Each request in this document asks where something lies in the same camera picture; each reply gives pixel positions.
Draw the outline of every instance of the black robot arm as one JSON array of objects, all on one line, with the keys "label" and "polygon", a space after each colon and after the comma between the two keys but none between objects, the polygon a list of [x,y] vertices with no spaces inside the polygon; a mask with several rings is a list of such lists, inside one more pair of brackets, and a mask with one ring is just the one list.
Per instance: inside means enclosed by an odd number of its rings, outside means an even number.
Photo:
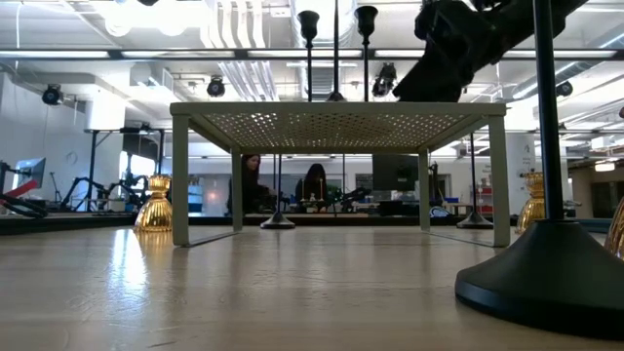
[{"label": "black robot arm", "polygon": [[[459,0],[423,3],[414,34],[426,42],[425,52],[393,91],[400,101],[457,102],[476,72],[533,34],[531,0],[472,1],[478,11]],[[555,36],[586,2],[552,0]]]}]

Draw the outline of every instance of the spotlight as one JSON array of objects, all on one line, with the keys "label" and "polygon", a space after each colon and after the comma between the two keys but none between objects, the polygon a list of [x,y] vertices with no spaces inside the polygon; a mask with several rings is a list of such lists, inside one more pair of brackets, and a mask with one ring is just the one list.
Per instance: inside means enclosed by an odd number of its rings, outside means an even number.
[{"label": "spotlight", "polygon": [[392,91],[394,82],[397,80],[397,69],[392,62],[384,62],[379,75],[372,85],[372,95],[376,98],[383,98]]},{"label": "spotlight", "polygon": [[211,77],[211,82],[206,89],[209,96],[213,98],[220,98],[225,94],[225,86],[223,85],[223,77],[220,75],[214,75]]},{"label": "spotlight", "polygon": [[158,2],[158,0],[138,0],[138,2],[145,6],[153,6]]},{"label": "spotlight", "polygon": [[555,88],[557,97],[569,97],[573,91],[572,84],[568,81],[563,82]]},{"label": "spotlight", "polygon": [[49,84],[48,89],[41,96],[43,103],[50,106],[58,106],[62,104],[63,96],[60,91],[60,84]]}]

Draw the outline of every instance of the red object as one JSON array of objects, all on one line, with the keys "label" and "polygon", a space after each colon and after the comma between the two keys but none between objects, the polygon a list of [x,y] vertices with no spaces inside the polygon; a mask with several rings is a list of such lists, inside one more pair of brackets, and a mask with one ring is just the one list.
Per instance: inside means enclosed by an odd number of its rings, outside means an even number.
[{"label": "red object", "polygon": [[28,191],[35,189],[37,187],[37,181],[36,180],[30,180],[27,181],[26,183],[22,184],[21,186],[11,190],[11,191],[7,191],[6,193],[4,193],[6,196],[11,196],[13,198],[18,198],[19,196],[27,193]]}]

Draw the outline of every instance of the black pole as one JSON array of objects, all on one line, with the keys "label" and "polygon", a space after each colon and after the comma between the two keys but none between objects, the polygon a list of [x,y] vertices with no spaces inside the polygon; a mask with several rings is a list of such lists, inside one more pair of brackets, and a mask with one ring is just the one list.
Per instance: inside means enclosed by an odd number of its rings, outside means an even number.
[{"label": "black pole", "polygon": [[342,196],[347,191],[347,161],[344,154],[342,154]]},{"label": "black pole", "polygon": [[477,169],[475,168],[475,135],[470,134],[470,164],[472,165],[472,211],[478,212],[477,207]]},{"label": "black pole", "polygon": [[369,102],[369,38],[364,39],[364,101]]},{"label": "black pole", "polygon": [[165,156],[165,130],[159,130],[160,144],[158,145],[158,174],[163,173],[163,157]]},{"label": "black pole", "polygon": [[280,168],[277,173],[277,212],[276,214],[280,214],[282,212],[281,200],[282,200],[282,154],[279,156]]},{"label": "black pole", "polygon": [[87,212],[91,211],[91,194],[94,183],[94,169],[96,166],[96,147],[98,143],[98,131],[91,131],[91,159],[89,163],[89,187],[87,188]]},{"label": "black pole", "polygon": [[277,187],[277,183],[275,182],[275,173],[277,172],[277,157],[273,154],[273,189]]},{"label": "black pole", "polygon": [[546,218],[564,219],[550,0],[533,0]]},{"label": "black pole", "polygon": [[339,81],[339,77],[338,77],[338,71],[339,71],[339,62],[338,62],[338,21],[339,21],[339,15],[338,15],[338,0],[334,1],[335,4],[335,10],[333,12],[333,91],[335,93],[339,93],[340,92],[340,82]]},{"label": "black pole", "polygon": [[305,46],[308,49],[308,102],[312,102],[312,40]]}]

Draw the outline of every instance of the long dark hair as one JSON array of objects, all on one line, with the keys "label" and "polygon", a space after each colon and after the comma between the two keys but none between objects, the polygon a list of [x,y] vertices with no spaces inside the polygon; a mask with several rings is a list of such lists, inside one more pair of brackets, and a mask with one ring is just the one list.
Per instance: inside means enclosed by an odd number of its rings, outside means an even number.
[{"label": "long dark hair", "polygon": [[[323,180],[323,194],[321,194],[321,182],[319,179]],[[317,200],[321,198],[324,200],[328,199],[328,179],[321,164],[310,166],[303,180],[303,198],[309,199],[311,193],[314,193]]]},{"label": "long dark hair", "polygon": [[[255,169],[255,171],[252,171],[247,167],[247,161],[249,161],[249,159],[251,159],[253,156],[257,156],[257,168]],[[243,170],[242,174],[244,183],[254,185],[257,184],[257,180],[260,176],[260,162],[261,157],[258,154],[241,156],[241,169]]]}]

